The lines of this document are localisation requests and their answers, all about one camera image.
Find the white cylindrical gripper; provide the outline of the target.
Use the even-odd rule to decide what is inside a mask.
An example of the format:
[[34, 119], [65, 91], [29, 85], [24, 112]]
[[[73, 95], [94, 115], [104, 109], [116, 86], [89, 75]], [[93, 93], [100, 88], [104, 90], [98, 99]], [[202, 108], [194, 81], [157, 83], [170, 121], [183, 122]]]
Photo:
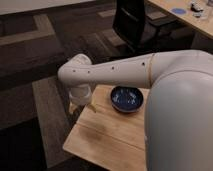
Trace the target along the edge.
[[[74, 113], [78, 106], [84, 106], [91, 102], [91, 88], [88, 84], [79, 85], [77, 87], [71, 87], [69, 90], [70, 101], [75, 104], [70, 107], [70, 112]], [[97, 112], [96, 107], [93, 104], [88, 104], [93, 112]]]

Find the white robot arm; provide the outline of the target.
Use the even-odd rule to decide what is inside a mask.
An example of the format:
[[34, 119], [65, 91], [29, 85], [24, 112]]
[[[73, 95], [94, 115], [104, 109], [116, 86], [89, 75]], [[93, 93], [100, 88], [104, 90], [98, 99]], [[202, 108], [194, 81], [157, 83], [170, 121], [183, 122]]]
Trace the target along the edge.
[[77, 54], [58, 70], [76, 105], [92, 84], [147, 88], [148, 171], [213, 171], [213, 54], [178, 50], [92, 64]]

